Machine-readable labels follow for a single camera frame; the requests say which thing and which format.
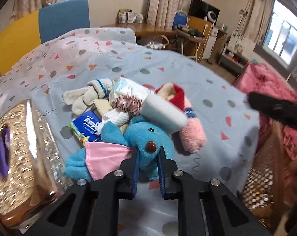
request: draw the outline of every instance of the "pink plush toy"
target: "pink plush toy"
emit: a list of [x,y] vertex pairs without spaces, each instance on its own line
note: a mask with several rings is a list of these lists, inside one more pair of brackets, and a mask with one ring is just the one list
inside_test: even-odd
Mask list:
[[189,101],[184,99],[184,113],[189,120],[187,125],[179,131],[181,143],[186,152],[196,153],[206,144],[206,135],[200,120],[195,116],[195,111]]

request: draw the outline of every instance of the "floor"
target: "floor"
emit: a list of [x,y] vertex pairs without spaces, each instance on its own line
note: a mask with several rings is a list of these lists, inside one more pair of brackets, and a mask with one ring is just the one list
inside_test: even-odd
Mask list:
[[209,63],[207,60],[202,59],[200,64],[204,65],[205,67],[209,68],[213,72],[215,72],[218,76],[222,77],[224,80],[229,82],[230,84],[233,84],[237,78],[236,75],[230,73],[228,70],[223,68],[222,66],[216,64],[216,63]]

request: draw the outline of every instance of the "white cabinet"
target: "white cabinet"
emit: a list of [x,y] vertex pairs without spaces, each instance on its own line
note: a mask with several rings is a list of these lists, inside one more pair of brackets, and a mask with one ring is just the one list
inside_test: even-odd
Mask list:
[[216,41],[216,36],[209,37],[206,43],[206,47],[204,48],[202,59],[208,59],[210,57],[215,41]]

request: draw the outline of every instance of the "pink cloth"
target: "pink cloth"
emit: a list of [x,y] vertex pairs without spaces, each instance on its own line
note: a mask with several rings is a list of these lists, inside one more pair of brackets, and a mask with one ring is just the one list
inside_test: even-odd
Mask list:
[[196,153],[206,144],[206,135],[200,120],[195,116],[192,104],[186,97],[184,98],[184,113],[189,120],[187,125],[179,131],[181,143],[186,152]]
[[94,180],[102,179],[119,169],[120,163],[132,154],[130,147],[104,142],[88,142],[85,149],[86,166]]
[[[241,92],[248,94],[255,91],[274,98],[286,99],[297,102],[297,93],[287,86],[287,83],[276,72],[265,64],[248,62],[243,73],[234,83],[234,86]],[[262,137],[270,127],[272,120],[260,114],[260,131]],[[283,129],[283,145],[288,156],[297,159],[294,150],[297,146],[297,131],[285,126]]]

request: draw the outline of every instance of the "bed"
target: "bed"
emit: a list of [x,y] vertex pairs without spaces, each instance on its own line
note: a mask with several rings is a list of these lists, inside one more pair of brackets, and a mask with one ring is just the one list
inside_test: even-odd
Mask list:
[[[203,124],[207,144],[191,155],[176,145],[179,169],[204,181],[217,178],[234,194],[242,191],[257,147],[258,112],[249,107],[245,94],[206,67],[172,51],[137,45],[131,29],[77,29],[30,51],[0,78],[0,117],[32,99],[65,160],[81,146],[68,127],[73,114],[63,93],[92,79],[119,76],[152,90],[167,82],[181,85]],[[120,201],[120,236],[176,235],[177,221],[177,202],[162,200],[157,181],[140,182],[135,200]]]

